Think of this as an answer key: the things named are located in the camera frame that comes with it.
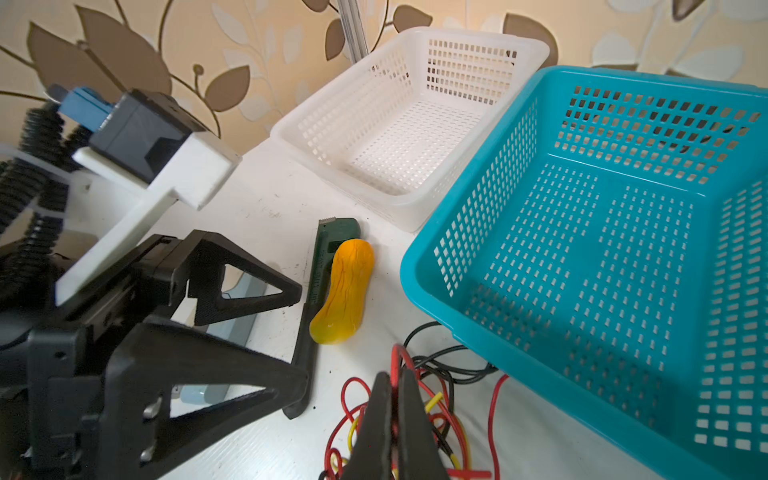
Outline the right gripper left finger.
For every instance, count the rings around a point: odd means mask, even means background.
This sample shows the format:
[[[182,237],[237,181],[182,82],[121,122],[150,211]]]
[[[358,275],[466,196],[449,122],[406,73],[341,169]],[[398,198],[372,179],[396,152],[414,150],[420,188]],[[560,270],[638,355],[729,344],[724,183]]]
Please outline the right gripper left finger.
[[[360,435],[342,480],[384,480],[392,476],[396,401],[390,375],[379,372],[362,419]]]

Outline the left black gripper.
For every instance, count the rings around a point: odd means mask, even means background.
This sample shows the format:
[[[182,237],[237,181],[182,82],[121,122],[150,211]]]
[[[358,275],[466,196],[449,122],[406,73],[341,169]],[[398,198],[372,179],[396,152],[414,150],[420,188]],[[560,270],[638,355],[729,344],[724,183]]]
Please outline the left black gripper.
[[[302,369],[172,320],[197,257],[154,235],[61,306],[3,314],[3,443],[31,478],[158,479],[302,397]]]

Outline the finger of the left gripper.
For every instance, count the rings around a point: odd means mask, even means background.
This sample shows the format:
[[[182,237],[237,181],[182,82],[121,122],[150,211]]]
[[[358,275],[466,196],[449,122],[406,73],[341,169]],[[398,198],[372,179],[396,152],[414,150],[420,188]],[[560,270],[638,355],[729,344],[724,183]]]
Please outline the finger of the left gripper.
[[[301,299],[296,281],[265,264],[219,233],[194,230],[171,255],[173,278],[181,282],[183,298],[196,301],[193,325],[203,327],[292,306]],[[262,293],[236,293],[226,277],[264,286]]]

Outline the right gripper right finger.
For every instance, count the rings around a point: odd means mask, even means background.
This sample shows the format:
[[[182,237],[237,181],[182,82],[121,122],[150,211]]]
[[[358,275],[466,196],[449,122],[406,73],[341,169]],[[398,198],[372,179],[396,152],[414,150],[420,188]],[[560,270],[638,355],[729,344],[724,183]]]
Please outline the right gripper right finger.
[[[399,376],[397,424],[399,478],[448,480],[411,370],[403,370]]]

